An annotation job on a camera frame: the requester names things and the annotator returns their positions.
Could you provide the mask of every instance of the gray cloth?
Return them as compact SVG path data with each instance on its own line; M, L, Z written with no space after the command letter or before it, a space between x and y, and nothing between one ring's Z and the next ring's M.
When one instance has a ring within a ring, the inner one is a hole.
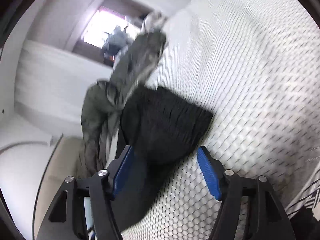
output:
M117 26L113 30L113 33L106 39L106 42L103 45L103 47L108 48L108 45L112 44L120 48L123 48L127 45L130 45L132 42L133 40L128 37L128 35L125 33L125 30L122 31L120 26Z
M166 21L167 21L166 16L163 16L160 12L153 11L153 12L149 13L147 15L147 17L143 20L140 34L160 31ZM128 48L129 48L129 46L124 46L117 53L116 59L113 63L113 68L116 68L119 60L127 52Z
M81 114L84 148L79 153L77 178L90 177L105 167L125 102L157 66L165 40L161 32L139 35L109 82L100 80L88 89Z

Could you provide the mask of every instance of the white mesh fabric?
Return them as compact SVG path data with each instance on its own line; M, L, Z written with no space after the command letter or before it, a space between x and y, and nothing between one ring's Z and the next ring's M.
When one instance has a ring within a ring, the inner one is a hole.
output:
M147 86L210 110L199 145L240 176L266 175L287 212L299 208L320 173L320 30L307 11L297 0L193 0L164 32ZM207 239L219 206L193 153L123 237ZM236 239L244 219L243 208Z

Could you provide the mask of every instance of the blue gripper pad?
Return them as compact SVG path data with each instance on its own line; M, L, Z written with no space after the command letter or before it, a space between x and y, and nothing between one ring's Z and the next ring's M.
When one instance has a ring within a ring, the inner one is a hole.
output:
M134 159L134 149L130 147L128 153L126 154L124 160L121 163L121 166L114 178L113 182L113 196L115 197L123 188L128 176L131 164Z
M210 194L214 196L216 200L221 200L222 194L220 191L219 179L201 148L198 149L197 158Z

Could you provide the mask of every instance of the metal screw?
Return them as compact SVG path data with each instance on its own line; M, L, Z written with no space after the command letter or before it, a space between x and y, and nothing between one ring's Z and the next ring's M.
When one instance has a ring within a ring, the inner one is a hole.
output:
M225 173L227 176L232 176L233 174L235 174L232 170L225 170L224 173Z
M265 176L259 176L259 180L261 182L267 182L267 178Z
M73 181L73 179L74 179L74 177L68 176L68 177L66 177L66 179L65 179L64 181L65 181L66 183L69 183L69 182Z
M107 174L107 170L101 170L101 171L98 171L98 175L99 176L104 176L104 175L106 175Z

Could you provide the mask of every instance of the bright window light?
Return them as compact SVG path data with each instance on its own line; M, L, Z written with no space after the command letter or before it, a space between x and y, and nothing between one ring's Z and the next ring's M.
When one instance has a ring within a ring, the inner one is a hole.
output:
M132 39L135 39L140 32L139 28L129 24L126 20L121 19L108 11L98 10L84 30L81 39L87 43L102 48L106 39L110 34L112 34L117 25L119 25L122 30L128 26L126 33Z

